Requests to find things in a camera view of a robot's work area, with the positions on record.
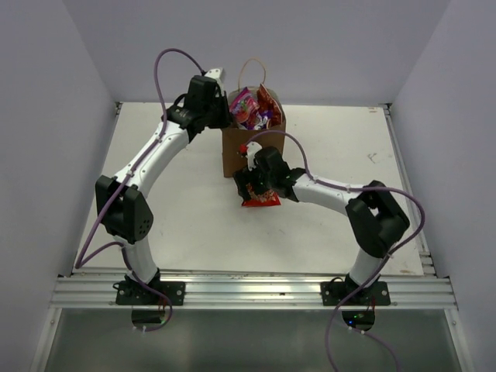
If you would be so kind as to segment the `purple Fox's candy bag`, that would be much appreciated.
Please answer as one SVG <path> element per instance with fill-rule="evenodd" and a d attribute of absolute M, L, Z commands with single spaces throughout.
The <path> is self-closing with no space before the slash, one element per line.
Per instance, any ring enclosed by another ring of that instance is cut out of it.
<path fill-rule="evenodd" d="M 248 87 L 242 89 L 229 104 L 236 126 L 244 130 L 263 130 L 268 127 L 270 112 L 262 112 L 258 101 Z"/>

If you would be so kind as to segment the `brown paper bag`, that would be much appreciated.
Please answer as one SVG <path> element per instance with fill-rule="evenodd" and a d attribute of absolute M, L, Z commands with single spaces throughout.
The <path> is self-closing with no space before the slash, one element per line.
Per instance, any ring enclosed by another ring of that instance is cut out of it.
<path fill-rule="evenodd" d="M 286 115 L 274 90 L 266 86 L 267 69 L 262 61 L 252 57 L 246 62 L 257 62 L 263 77 L 255 85 L 242 84 L 244 64 L 238 75 L 237 88 L 228 94 L 229 113 L 233 124 L 222 131 L 222 171 L 232 177 L 250 162 L 249 158 L 264 147 L 284 150 Z"/>

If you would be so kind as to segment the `small red popcorn snack bag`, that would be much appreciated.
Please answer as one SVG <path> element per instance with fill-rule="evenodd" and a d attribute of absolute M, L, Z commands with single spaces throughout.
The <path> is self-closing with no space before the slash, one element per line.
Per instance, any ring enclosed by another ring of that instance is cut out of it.
<path fill-rule="evenodd" d="M 243 199 L 242 206 L 247 208 L 272 207 L 281 204 L 278 195 L 268 189 L 264 193 L 257 195 L 251 184 L 246 185 L 248 196 Z"/>

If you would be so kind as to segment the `red Doritos chip bag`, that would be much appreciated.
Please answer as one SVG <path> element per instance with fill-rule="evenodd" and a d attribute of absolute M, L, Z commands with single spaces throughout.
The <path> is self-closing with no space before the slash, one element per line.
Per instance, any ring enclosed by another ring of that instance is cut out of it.
<path fill-rule="evenodd" d="M 257 101 L 262 115 L 270 120 L 268 128 L 282 124 L 281 107 L 275 95 L 264 84 L 260 84 L 257 89 Z"/>

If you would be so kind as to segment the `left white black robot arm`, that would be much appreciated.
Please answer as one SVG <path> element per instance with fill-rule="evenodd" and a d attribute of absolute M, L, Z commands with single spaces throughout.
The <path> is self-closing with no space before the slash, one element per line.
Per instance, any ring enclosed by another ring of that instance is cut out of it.
<path fill-rule="evenodd" d="M 187 93 L 167 109 L 138 154 L 114 176 L 101 176 L 96 182 L 97 221 L 121 245 L 128 276 L 136 281 L 133 294 L 143 304 L 153 304 L 161 294 L 154 280 L 159 269 L 147 238 L 153 225 L 148 194 L 166 166 L 198 134 L 231 124 L 224 80 L 221 67 L 195 75 Z"/>

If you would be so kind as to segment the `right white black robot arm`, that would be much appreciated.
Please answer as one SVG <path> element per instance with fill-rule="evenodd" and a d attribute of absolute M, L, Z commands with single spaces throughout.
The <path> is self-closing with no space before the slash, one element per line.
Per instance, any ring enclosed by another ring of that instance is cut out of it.
<path fill-rule="evenodd" d="M 349 220 L 359 252 L 346 275 L 345 294 L 354 304 L 363 304 L 373 294 L 378 267 L 410 227 L 403 209 L 384 184 L 372 181 L 359 191 L 339 184 L 336 188 L 312 180 L 303 168 L 291 168 L 273 146 L 251 142 L 240 147 L 246 166 L 233 173 L 238 194 L 248 202 L 273 194 L 293 202 L 309 203 L 338 212 Z"/>

